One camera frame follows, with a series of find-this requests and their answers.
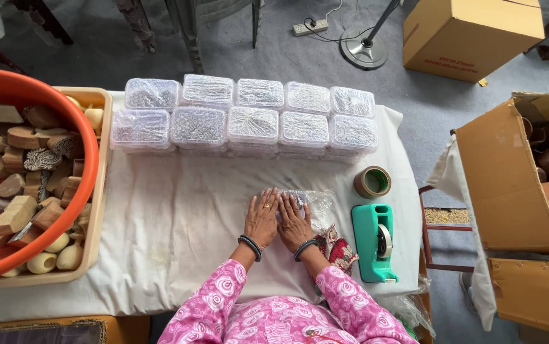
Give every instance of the grey floor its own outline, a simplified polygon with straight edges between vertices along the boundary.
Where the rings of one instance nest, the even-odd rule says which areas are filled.
[[[417,0],[396,9],[379,35],[390,48],[389,60],[380,69],[365,72],[349,65],[338,44],[314,37],[296,38],[292,25],[306,17],[321,19],[338,6],[338,0],[267,0],[257,48],[251,47],[251,10],[199,29],[205,73],[233,79],[263,78],[281,82],[309,82],[321,86],[347,86],[369,90],[378,104],[404,114],[399,130],[419,186],[429,174],[449,136],[460,127],[507,100],[513,90],[549,92],[549,62],[533,51],[522,54],[487,77],[489,85],[459,82],[404,70],[402,22]],[[329,17],[325,37],[338,39],[352,26],[368,28],[377,21],[388,0],[343,0]],[[540,1],[545,21],[549,0]],[[143,0],[158,44],[155,53],[139,49],[130,27],[114,1],[46,0],[49,8],[75,40],[70,47],[50,47],[30,28],[25,16],[11,4],[1,9],[6,36],[0,51],[31,76],[52,85],[96,86],[122,90],[133,77],[182,81],[192,72],[185,46],[171,33],[164,1]],[[464,207],[462,203],[432,191],[426,206]],[[472,264],[476,256],[467,233],[433,233],[431,245],[439,262]],[[431,270],[433,322],[437,343],[516,343],[514,324],[496,320],[493,331],[482,331],[462,300],[454,272]]]

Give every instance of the woman's right hand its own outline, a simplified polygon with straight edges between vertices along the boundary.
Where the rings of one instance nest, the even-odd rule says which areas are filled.
[[[296,198],[284,192],[279,199],[279,213],[282,222],[277,228],[279,236],[289,252],[294,254],[303,242],[313,237],[309,206],[304,203],[304,218],[302,218]]]

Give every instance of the bangle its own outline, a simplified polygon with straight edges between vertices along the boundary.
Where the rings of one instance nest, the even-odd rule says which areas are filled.
[[[317,241],[315,239],[309,239],[309,240],[303,242],[302,245],[300,245],[300,247],[298,247],[298,249],[296,250],[296,253],[294,254],[294,261],[300,262],[300,254],[302,253],[302,251],[304,251],[307,247],[309,247],[311,245],[316,246]]]
[[[255,241],[253,241],[251,238],[249,238],[248,236],[244,235],[244,234],[241,234],[241,236],[239,236],[239,238],[237,239],[237,241],[240,242],[241,241],[244,241],[245,244],[247,244],[249,247],[251,247],[251,249],[253,250],[253,252],[255,253],[255,261],[256,262],[259,262],[262,260],[262,250],[260,249],[260,247],[255,243]]]

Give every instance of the teal tape dispenser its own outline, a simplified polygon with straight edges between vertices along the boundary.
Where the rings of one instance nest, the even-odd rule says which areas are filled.
[[[397,283],[391,270],[393,215],[386,204],[355,206],[351,210],[360,275],[364,282]]]

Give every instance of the pink floral top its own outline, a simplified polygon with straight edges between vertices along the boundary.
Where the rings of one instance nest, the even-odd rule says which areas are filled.
[[[225,261],[179,308],[158,344],[305,344],[309,330],[344,344],[416,343],[398,320],[334,266],[316,279],[334,314],[292,296],[235,304],[246,280],[239,262]],[[330,339],[313,336],[309,342],[337,344]]]

